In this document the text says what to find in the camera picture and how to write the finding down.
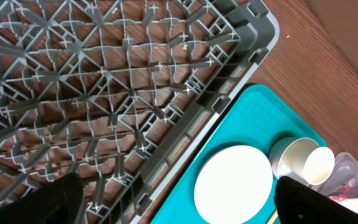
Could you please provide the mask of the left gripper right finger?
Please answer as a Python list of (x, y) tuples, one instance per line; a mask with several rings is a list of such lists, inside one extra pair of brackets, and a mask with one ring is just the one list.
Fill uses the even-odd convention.
[(283, 176), (274, 204), (281, 224), (358, 224), (358, 214), (298, 181)]

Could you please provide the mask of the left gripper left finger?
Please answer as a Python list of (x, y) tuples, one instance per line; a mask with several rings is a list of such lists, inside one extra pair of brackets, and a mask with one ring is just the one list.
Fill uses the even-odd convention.
[(81, 177), (71, 172), (0, 208), (0, 224), (72, 224), (82, 201)]

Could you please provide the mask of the red snack wrapper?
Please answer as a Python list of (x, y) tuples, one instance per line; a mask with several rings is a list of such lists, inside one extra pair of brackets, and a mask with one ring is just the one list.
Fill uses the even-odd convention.
[(335, 200), (338, 202), (346, 199), (358, 198), (358, 184), (350, 185), (349, 183), (347, 183), (336, 192), (331, 193), (328, 197), (331, 200)]

